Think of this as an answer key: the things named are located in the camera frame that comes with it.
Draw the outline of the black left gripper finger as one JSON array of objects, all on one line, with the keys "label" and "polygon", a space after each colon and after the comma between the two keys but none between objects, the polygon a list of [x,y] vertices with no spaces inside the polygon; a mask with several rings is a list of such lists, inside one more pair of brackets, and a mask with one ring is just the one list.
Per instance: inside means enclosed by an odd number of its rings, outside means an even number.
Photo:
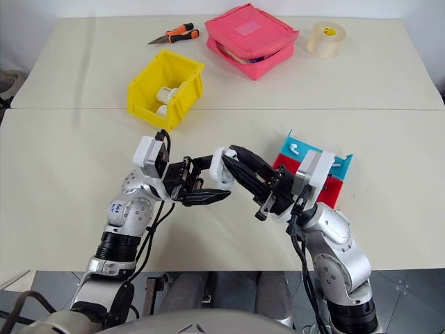
[{"label": "black left gripper finger", "polygon": [[197,157],[192,160],[192,174],[199,175],[203,170],[210,168],[212,157]]},{"label": "black left gripper finger", "polygon": [[231,194],[229,190],[220,189],[196,189],[194,191],[185,193],[179,202],[186,207],[198,205],[210,205],[215,202],[224,200]]}]

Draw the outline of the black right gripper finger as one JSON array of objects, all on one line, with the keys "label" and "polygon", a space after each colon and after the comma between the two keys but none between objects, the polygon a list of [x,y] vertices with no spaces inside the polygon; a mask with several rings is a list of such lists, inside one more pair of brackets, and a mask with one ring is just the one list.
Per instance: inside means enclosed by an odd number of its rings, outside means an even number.
[{"label": "black right gripper finger", "polygon": [[222,160],[234,179],[254,196],[253,200],[258,205],[262,205],[267,200],[270,191],[257,179],[256,173],[240,161],[226,155],[222,156]]},{"label": "black right gripper finger", "polygon": [[261,178],[274,177],[275,170],[257,154],[237,145],[230,145],[229,148],[236,152],[236,158],[243,164],[243,166],[249,168]]}]

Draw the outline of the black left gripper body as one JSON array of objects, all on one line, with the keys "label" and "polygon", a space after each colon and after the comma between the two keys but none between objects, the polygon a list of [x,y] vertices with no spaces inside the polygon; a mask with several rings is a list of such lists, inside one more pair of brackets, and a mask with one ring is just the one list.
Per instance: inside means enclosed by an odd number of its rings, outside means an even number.
[{"label": "black left gripper body", "polygon": [[188,192],[202,189],[204,180],[199,175],[192,174],[192,158],[184,157],[182,161],[169,164],[163,178],[163,185],[173,201],[179,199]]}]

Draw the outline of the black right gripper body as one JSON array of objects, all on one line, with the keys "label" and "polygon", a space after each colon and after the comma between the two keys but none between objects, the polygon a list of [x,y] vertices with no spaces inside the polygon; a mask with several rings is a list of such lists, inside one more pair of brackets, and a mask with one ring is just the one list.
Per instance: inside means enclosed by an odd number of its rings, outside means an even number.
[{"label": "black right gripper body", "polygon": [[295,175],[285,166],[279,165],[276,170],[262,166],[256,176],[259,189],[254,191],[253,200],[260,206],[254,215],[258,220],[265,221],[271,213],[280,215],[293,205]]}]

